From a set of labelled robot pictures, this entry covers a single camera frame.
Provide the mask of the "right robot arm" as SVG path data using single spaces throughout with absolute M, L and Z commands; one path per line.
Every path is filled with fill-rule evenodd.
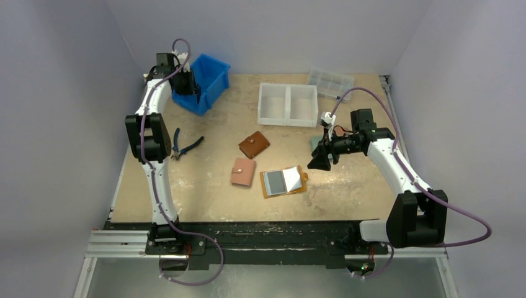
M 313 150 L 309 169 L 331 170 L 340 155 L 363 153 L 380 170 L 394 195 L 394 204 L 385 220 L 364 220 L 350 233 L 350 248 L 362 253 L 373 242 L 389 243 L 395 248 L 434 246 L 445 236 L 447 195 L 417 181 L 416 172 L 395 147 L 395 136 L 388 128 L 379 128 L 371 109 L 350 113 L 352 131 L 338 136 L 335 116 L 324 113 L 320 124 L 323 137 Z

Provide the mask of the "dark credit card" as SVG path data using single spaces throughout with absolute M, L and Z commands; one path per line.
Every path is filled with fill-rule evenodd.
M 282 171 L 265 172 L 264 182 L 268 196 L 276 196 L 286 193 Z

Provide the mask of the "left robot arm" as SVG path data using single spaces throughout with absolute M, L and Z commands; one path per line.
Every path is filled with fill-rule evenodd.
M 144 98 L 138 110 L 125 118 L 128 140 L 133 156 L 145 172 L 152 205 L 152 226 L 148 241 L 170 254 L 183 250 L 185 238 L 203 238 L 197 232 L 180 229 L 179 214 L 172 201 L 168 165 L 172 152 L 171 137 L 162 112 L 176 83 L 175 75 L 188 69 L 189 52 L 159 53 L 157 65 L 146 75 Z

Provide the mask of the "orange card holder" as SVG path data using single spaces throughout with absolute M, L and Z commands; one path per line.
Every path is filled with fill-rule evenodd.
M 300 165 L 259 173 L 264 198 L 286 196 L 307 190 L 308 174 Z

